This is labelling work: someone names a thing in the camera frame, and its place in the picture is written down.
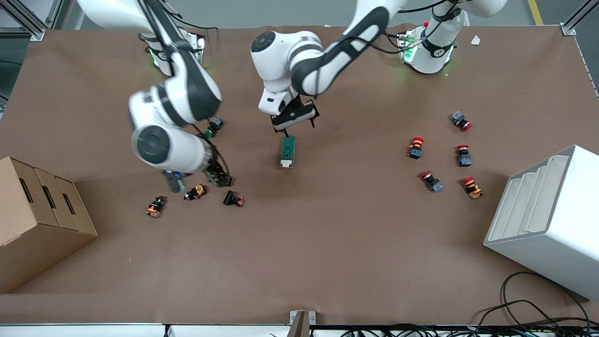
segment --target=cardboard box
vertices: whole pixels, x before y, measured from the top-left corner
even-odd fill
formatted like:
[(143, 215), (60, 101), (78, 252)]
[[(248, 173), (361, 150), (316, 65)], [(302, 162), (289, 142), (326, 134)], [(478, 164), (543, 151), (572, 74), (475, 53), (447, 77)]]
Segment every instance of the cardboard box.
[(0, 160), (0, 293), (97, 236), (72, 182), (10, 157)]

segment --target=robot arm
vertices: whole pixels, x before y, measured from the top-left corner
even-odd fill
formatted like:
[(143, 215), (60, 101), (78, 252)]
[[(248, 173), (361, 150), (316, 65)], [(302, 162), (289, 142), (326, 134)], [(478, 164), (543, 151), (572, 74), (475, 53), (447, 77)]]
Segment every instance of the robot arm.
[(221, 94), (163, 5), (158, 0), (78, 1), (99, 26), (141, 32), (151, 48), (164, 52), (170, 73), (174, 74), (147, 91), (134, 93), (129, 99), (136, 156), (170, 174), (167, 181), (173, 192), (184, 188), (184, 174), (178, 179), (171, 174), (174, 172), (201, 170), (217, 186), (229, 186), (231, 177), (220, 165), (216, 147), (182, 129), (214, 116)]
[(424, 74), (434, 74), (449, 62), (453, 43), (464, 25), (464, 11), (479, 17), (497, 14), (507, 0), (447, 0), (432, 8), (428, 26), (419, 26), (402, 37), (422, 43), (402, 53), (401, 59)]
[(269, 31), (258, 36), (252, 43), (252, 60), (264, 81), (258, 108), (271, 115), (275, 131), (285, 131), (293, 124), (317, 117), (314, 105), (302, 104), (298, 94), (324, 93), (368, 46), (359, 39), (369, 43), (376, 40), (406, 2), (358, 0), (349, 27), (326, 49), (318, 36), (308, 31)]

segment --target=black wire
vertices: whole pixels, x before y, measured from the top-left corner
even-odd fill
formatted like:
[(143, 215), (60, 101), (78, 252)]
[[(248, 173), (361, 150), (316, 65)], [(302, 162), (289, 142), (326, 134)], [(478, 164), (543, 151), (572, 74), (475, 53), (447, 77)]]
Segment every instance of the black wire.
[[(141, 11), (144, 13), (146, 19), (148, 20), (148, 22), (150, 23), (150, 27), (152, 27), (152, 30), (154, 31), (154, 34), (156, 34), (156, 38), (158, 38), (158, 40), (160, 41), (160, 44), (162, 45), (162, 47), (164, 48), (166, 46), (166, 44), (164, 43), (164, 39), (162, 38), (162, 35), (160, 34), (160, 30), (158, 29), (158, 24), (156, 23), (156, 20), (154, 19), (154, 15), (150, 12), (150, 10), (142, 3), (142, 0), (137, 0), (137, 3), (139, 4)], [(142, 40), (142, 36), (141, 34), (138, 34), (137, 37)]]
[[(555, 325), (559, 330), (564, 331), (564, 329), (562, 329), (559, 325), (557, 325), (555, 322), (553, 322), (553, 319), (551, 319), (547, 314), (545, 314), (545, 312), (543, 310), (541, 310), (537, 305), (535, 305), (534, 303), (530, 302), (529, 300), (520, 300), (520, 301), (523, 302), (523, 303), (527, 303), (527, 304), (530, 304), (531, 306), (533, 306), (539, 313), (541, 313), (541, 315), (544, 316), (545, 319), (547, 319), (548, 323), (551, 323), (551, 324)], [(510, 310), (510, 306), (509, 305), (506, 306), (506, 309), (507, 309), (508, 312), (512, 312)], [(521, 324), (517, 319), (515, 319), (514, 317), (512, 317), (512, 318), (514, 319), (514, 321), (516, 322), (516, 324), (518, 324), (518, 326), (520, 328), (522, 328), (522, 330), (530, 333), (533, 336), (538, 337), (538, 335), (535, 335), (533, 332), (531, 332), (530, 329), (528, 329), (523, 324)]]
[(3, 60), (0, 60), (0, 62), (2, 62), (2, 63), (16, 64), (16, 65), (23, 65), (22, 63), (13, 62), (13, 61), (3, 61)]
[(537, 307), (535, 304), (533, 304), (533, 303), (532, 303), (532, 302), (530, 302), (529, 300), (515, 300), (515, 301), (511, 301), (511, 302), (506, 302), (506, 303), (504, 303), (504, 304), (501, 304), (501, 305), (498, 305), (498, 306), (494, 306), (493, 308), (491, 308), (491, 309), (487, 310), (487, 311), (486, 311), (486, 312), (483, 314), (483, 316), (481, 317), (481, 319), (480, 319), (480, 321), (479, 321), (478, 325), (476, 326), (476, 328), (474, 329), (474, 331), (472, 331), (472, 332), (469, 332), (469, 334), (470, 334), (469, 336), (473, 336), (473, 335), (475, 335), (475, 334), (476, 334), (476, 333), (477, 333), (477, 332), (480, 330), (480, 327), (482, 326), (482, 324), (483, 324), (483, 322), (484, 322), (485, 318), (486, 318), (486, 317), (487, 317), (487, 316), (488, 316), (490, 313), (492, 313), (492, 312), (494, 312), (494, 311), (496, 311), (496, 310), (499, 310), (499, 309), (501, 309), (501, 308), (508, 308), (510, 305), (514, 305), (514, 304), (516, 304), (516, 303), (521, 303), (521, 302), (526, 302), (526, 303), (529, 303), (529, 304), (531, 304), (533, 307), (535, 307), (535, 309), (539, 310), (539, 312), (541, 312), (541, 313), (542, 313), (542, 314), (545, 316), (545, 313), (544, 313), (544, 312), (542, 312), (542, 310), (541, 310), (541, 309), (539, 309), (539, 308), (538, 308), (538, 307)]
[(383, 48), (381, 48), (381, 47), (377, 47), (377, 46), (375, 46), (375, 45), (374, 45), (372, 42), (369, 42), (369, 41), (367, 41), (367, 40), (365, 40), (365, 39), (363, 39), (363, 38), (361, 38), (361, 37), (350, 37), (350, 36), (348, 36), (348, 37), (344, 37), (344, 38), (342, 38), (342, 39), (339, 41), (339, 43), (341, 43), (341, 42), (342, 42), (342, 41), (344, 41), (344, 40), (358, 40), (358, 41), (362, 41), (362, 42), (364, 42), (364, 43), (366, 44), (366, 46), (367, 46), (367, 47), (372, 47), (373, 49), (376, 49), (376, 50), (378, 50), (378, 51), (380, 51), (380, 52), (383, 52), (383, 53), (385, 53), (385, 54), (399, 54), (399, 53), (401, 53), (401, 52), (402, 52), (401, 50), (397, 50), (397, 51), (395, 51), (395, 50), (393, 50), (393, 51), (390, 51), (390, 50), (385, 50), (385, 49), (383, 49)]
[(194, 35), (197, 35), (197, 36), (199, 36), (199, 37), (201, 37), (201, 38), (206, 38), (206, 37), (205, 37), (204, 35), (202, 35), (202, 34), (196, 34), (196, 33), (193, 33), (193, 34), (194, 34)]
[(424, 7), (420, 7), (420, 8), (414, 8), (412, 10), (403, 10), (403, 11), (397, 11), (397, 13), (414, 13), (414, 12), (418, 12), (418, 11), (423, 11), (423, 10), (427, 10), (429, 8), (435, 7), (436, 5), (440, 5), (442, 3), (444, 3), (446, 0), (441, 0), (439, 2), (435, 2), (432, 5), (428, 5), (428, 6), (424, 6)]
[[(580, 317), (557, 317), (557, 318), (552, 318), (552, 321), (559, 323), (559, 322), (563, 322), (563, 321), (582, 321), (582, 322), (586, 322), (586, 319), (584, 318), (580, 318)], [(599, 322), (593, 321), (593, 320), (589, 320), (590, 323), (594, 324), (595, 327), (599, 327)], [(543, 324), (545, 324), (545, 321), (541, 321), (541, 322), (535, 322), (533, 323), (525, 323), (524, 325), (526, 326), (531, 326), (531, 327), (535, 327), (535, 326), (542, 326)]]
[(391, 36), (393, 36), (393, 35), (391, 35), (391, 34), (387, 33), (387, 31), (384, 31), (384, 32), (383, 32), (383, 35), (384, 35), (384, 36), (387, 38), (387, 40), (389, 40), (389, 43), (391, 43), (391, 45), (392, 45), (392, 46), (394, 46), (395, 48), (398, 48), (398, 49), (400, 48), (400, 46), (399, 46), (398, 44), (395, 44), (395, 43), (393, 42), (393, 40), (391, 40)]
[(175, 20), (179, 21), (180, 23), (184, 23), (185, 25), (188, 25), (188, 26), (191, 26), (191, 27), (194, 27), (194, 28), (198, 28), (198, 29), (216, 29), (216, 31), (219, 30), (218, 27), (200, 27), (200, 26), (192, 25), (189, 22), (183, 21), (183, 19), (179, 19), (178, 16), (176, 16), (175, 14), (173, 14), (173, 13), (171, 13), (169, 11), (167, 11), (167, 13), (170, 14), (173, 18), (175, 18)]
[(164, 324), (164, 337), (168, 337), (168, 332), (171, 330), (170, 324)]
[[(449, 7), (449, 9), (448, 9), (447, 13), (445, 13), (445, 15), (443, 15), (443, 17), (444, 17), (444, 16), (447, 16), (447, 14), (451, 13), (451, 12), (453, 11), (453, 9), (455, 8), (455, 6), (456, 6), (456, 4), (453, 4), (451, 7)], [(437, 24), (437, 26), (435, 26), (435, 28), (433, 28), (433, 29), (432, 29), (432, 32), (430, 32), (429, 34), (427, 34), (427, 35), (426, 35), (426, 36), (424, 36), (424, 37), (425, 37), (425, 38), (428, 38), (428, 37), (430, 37), (430, 36), (432, 35), (432, 33), (434, 33), (434, 32), (437, 30), (437, 28), (439, 28), (439, 26), (440, 26), (441, 24), (442, 24), (442, 22), (439, 22), (439, 23)]]
[(418, 326), (418, 325), (415, 325), (415, 324), (409, 324), (409, 323), (404, 323), (404, 324), (402, 324), (402, 326), (403, 326), (403, 327), (408, 327), (408, 328), (411, 328), (411, 329), (413, 329), (413, 330), (422, 331), (422, 332), (424, 332), (424, 334), (425, 334), (427, 337), (431, 336), (431, 335), (430, 335), (428, 332), (429, 332), (429, 331), (432, 331), (432, 332), (434, 332), (434, 333), (435, 333), (435, 337), (439, 337), (439, 334), (437, 333), (437, 331), (436, 331), (436, 330), (434, 330), (434, 329), (431, 329), (430, 327), (427, 327), (427, 326)]
[(202, 131), (199, 130), (199, 128), (197, 126), (195, 126), (195, 124), (192, 124), (191, 126), (193, 126), (194, 129), (196, 129), (196, 131), (199, 133), (198, 137), (202, 138), (203, 140), (206, 141), (206, 143), (208, 143), (212, 149), (214, 149), (214, 152), (216, 153), (217, 158), (220, 157), (220, 159), (222, 159), (223, 161), (223, 165), (225, 166), (225, 170), (226, 170), (226, 174), (229, 175), (229, 165), (227, 165), (225, 157), (223, 157), (222, 154), (220, 154), (220, 151), (216, 148), (216, 145), (212, 144), (211, 141), (209, 141), (209, 139), (204, 135), (204, 133)]
[[(576, 305), (580, 308), (580, 310), (582, 311), (582, 314), (585, 316), (585, 321), (586, 321), (586, 335), (585, 336), (590, 336), (591, 335), (591, 321), (589, 319), (589, 315), (586, 313), (586, 310), (582, 307), (582, 305), (580, 304), (580, 302), (572, 295), (572, 293), (570, 292), (570, 290), (564, 288), (562, 285), (557, 284), (555, 282), (553, 282), (552, 280), (546, 278), (545, 276), (535, 273), (535, 272), (516, 272), (511, 274), (510, 276), (508, 276), (506, 278), (505, 281), (503, 281), (503, 284), (501, 285), (501, 295), (503, 298), (503, 302), (506, 303), (507, 302), (507, 295), (506, 295), (506, 289), (507, 289), (507, 284), (508, 282), (514, 277), (514, 276), (518, 276), (518, 275), (532, 275), (532, 276), (536, 276), (538, 278), (544, 279), (548, 282), (550, 282), (551, 284), (555, 285), (556, 287), (558, 287), (559, 289), (561, 289), (563, 292), (566, 293), (566, 295), (568, 295), (569, 298), (571, 298)], [(506, 307), (507, 312), (510, 314), (511, 318), (514, 320), (514, 322), (518, 323), (518, 325), (521, 326), (521, 323), (518, 322), (518, 320), (516, 319), (516, 317), (514, 316), (514, 314), (512, 313), (512, 311), (510, 310), (509, 306)]]
[(164, 9), (167, 11), (168, 14), (175, 15), (177, 17), (180, 17), (181, 19), (183, 18), (181, 13), (172, 13), (170, 10), (167, 9), (167, 6), (166, 6), (167, 0), (161, 0), (161, 2), (162, 2), (162, 6), (164, 6)]

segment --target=gray floor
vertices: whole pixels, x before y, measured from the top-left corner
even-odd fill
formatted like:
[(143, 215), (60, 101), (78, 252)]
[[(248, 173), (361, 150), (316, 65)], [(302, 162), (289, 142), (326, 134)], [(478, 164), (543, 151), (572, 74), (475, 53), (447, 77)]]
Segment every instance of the gray floor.
[[(536, 0), (545, 25), (566, 21), (584, 0)], [(595, 82), (599, 81), (599, 7), (576, 25), (576, 41)]]
[[(404, 9), (432, 3), (432, 0), (412, 1)], [(545, 24), (559, 23), (574, 11), (582, 0), (537, 0)], [(354, 0), (170, 0), (186, 21), (199, 26), (220, 28), (257, 28), (262, 26), (347, 26), (352, 19)], [(391, 26), (409, 22), (421, 24), (430, 18), (430, 10), (418, 13), (398, 14)], [(469, 16), (473, 26), (533, 25), (528, 0), (508, 0), (506, 6), (494, 17), (483, 19)], [(82, 29), (101, 29), (87, 17)], [(595, 10), (576, 28), (578, 42), (591, 74), (599, 77), (599, 38), (594, 35), (599, 28), (599, 10)], [(23, 62), (29, 40), (25, 38), (2, 38), (0, 36), (0, 60)], [(0, 64), (0, 94), (6, 97), (19, 73), (19, 66)]]

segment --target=green indicator light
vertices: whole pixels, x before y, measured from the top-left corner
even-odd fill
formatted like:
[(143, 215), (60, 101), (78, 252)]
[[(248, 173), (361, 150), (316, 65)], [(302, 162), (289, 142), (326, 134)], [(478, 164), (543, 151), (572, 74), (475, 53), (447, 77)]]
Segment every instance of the green indicator light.
[(451, 57), (451, 52), (453, 51), (453, 47), (451, 47), (449, 49), (449, 51), (447, 52), (447, 57), (445, 59), (445, 63), (449, 62), (449, 58)]
[(416, 53), (416, 51), (414, 50), (414, 48), (406, 50), (406, 55), (404, 57), (404, 60), (406, 62), (411, 62), (414, 59), (414, 54), (415, 53)]
[(150, 49), (150, 55), (152, 56), (152, 59), (154, 60), (154, 65), (158, 67), (158, 61), (156, 61), (156, 56), (154, 55), (154, 53), (152, 52), (151, 49)]

